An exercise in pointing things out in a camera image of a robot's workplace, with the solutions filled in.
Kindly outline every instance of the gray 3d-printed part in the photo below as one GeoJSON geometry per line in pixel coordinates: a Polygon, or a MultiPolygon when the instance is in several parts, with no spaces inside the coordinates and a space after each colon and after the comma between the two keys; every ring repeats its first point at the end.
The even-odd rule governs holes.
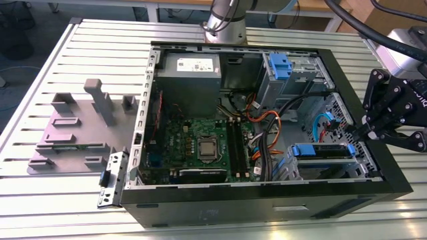
{"type": "MultiPolygon", "coordinates": [[[[126,99],[135,102],[134,96],[126,99]]],[[[76,100],[67,103],[68,113],[54,112],[28,164],[30,174],[101,172],[110,154],[117,149],[131,148],[137,121],[134,104],[125,110],[123,100],[111,101],[110,111],[118,123],[114,126],[106,126],[92,104],[92,100],[76,100]]]]}
{"type": "Polygon", "coordinates": [[[109,93],[102,92],[102,80],[90,78],[84,83],[84,91],[92,95],[96,111],[101,113],[102,118],[107,124],[107,126],[113,126],[117,124],[115,116],[113,112],[113,100],[110,98],[109,93]]]}
{"type": "Polygon", "coordinates": [[[51,170],[55,163],[48,158],[31,159],[28,166],[35,170],[51,170]]]}
{"type": "Polygon", "coordinates": [[[52,125],[58,128],[79,126],[80,123],[82,122],[78,117],[63,117],[63,118],[54,119],[52,121],[52,125]]]}
{"type": "Polygon", "coordinates": [[[59,114],[70,114],[72,113],[72,110],[70,108],[70,104],[76,103],[72,95],[70,92],[67,93],[56,93],[54,97],[54,101],[51,105],[54,106],[56,112],[59,114]]]}
{"type": "Polygon", "coordinates": [[[48,134],[44,137],[47,143],[74,143],[76,140],[72,134],[48,134]]]}
{"type": "Polygon", "coordinates": [[[107,161],[103,156],[87,156],[84,159],[84,164],[88,168],[102,168],[107,166],[107,161]]]}
{"type": "Polygon", "coordinates": [[[137,113],[139,104],[137,102],[135,96],[123,96],[122,107],[126,114],[137,113]]]}

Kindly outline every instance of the metal bracket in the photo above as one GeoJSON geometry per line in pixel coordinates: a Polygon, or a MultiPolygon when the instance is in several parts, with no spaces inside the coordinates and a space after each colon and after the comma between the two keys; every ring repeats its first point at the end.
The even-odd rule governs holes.
{"type": "Polygon", "coordinates": [[[119,151],[110,155],[107,169],[102,172],[99,180],[99,209],[122,208],[121,199],[126,183],[129,162],[130,153],[127,151],[119,151]]]}

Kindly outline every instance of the connector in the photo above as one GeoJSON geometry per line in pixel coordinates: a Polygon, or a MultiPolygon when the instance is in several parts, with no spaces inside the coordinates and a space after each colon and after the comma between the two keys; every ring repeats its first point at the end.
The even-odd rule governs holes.
{"type": "Polygon", "coordinates": [[[325,130],[327,132],[334,132],[339,128],[341,124],[342,124],[342,121],[339,119],[334,119],[329,123],[325,122],[323,123],[325,130]]]}
{"type": "Polygon", "coordinates": [[[289,60],[289,56],[283,53],[271,53],[270,64],[274,70],[275,79],[289,80],[293,73],[293,63],[289,60]]]}

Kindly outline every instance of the slotted aluminum surface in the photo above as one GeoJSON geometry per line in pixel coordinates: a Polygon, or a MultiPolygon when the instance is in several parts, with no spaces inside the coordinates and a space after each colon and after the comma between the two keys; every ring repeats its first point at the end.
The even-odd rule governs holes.
{"type": "MultiPolygon", "coordinates": [[[[361,98],[371,69],[382,67],[354,34],[249,28],[247,39],[250,45],[331,49],[361,98]]],[[[198,25],[88,19],[68,26],[0,137],[0,238],[427,238],[427,155],[393,146],[415,192],[339,219],[317,221],[143,229],[123,209],[96,209],[99,174],[28,175],[28,158],[54,112],[55,93],[88,99],[84,81],[99,78],[113,99],[123,94],[138,97],[151,41],[203,42],[203,32],[198,25]]]]}

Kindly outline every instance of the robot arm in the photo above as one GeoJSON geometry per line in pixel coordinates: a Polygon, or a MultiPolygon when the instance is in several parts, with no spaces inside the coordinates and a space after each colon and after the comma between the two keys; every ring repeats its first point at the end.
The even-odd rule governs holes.
{"type": "Polygon", "coordinates": [[[374,139],[386,144],[410,149],[417,152],[427,152],[427,52],[425,30],[413,27],[409,35],[411,45],[389,38],[365,25],[334,2],[325,0],[329,7],[341,18],[373,41],[410,58],[410,65],[417,66],[423,79],[406,79],[393,76],[383,69],[374,69],[369,79],[365,94],[363,108],[366,116],[363,125],[353,132],[355,140],[374,139]],[[407,136],[397,129],[402,126],[425,127],[425,131],[417,131],[407,136]]]}
{"type": "Polygon", "coordinates": [[[289,11],[297,0],[214,0],[209,22],[202,24],[210,43],[242,44],[247,40],[247,11],[289,11]]]}

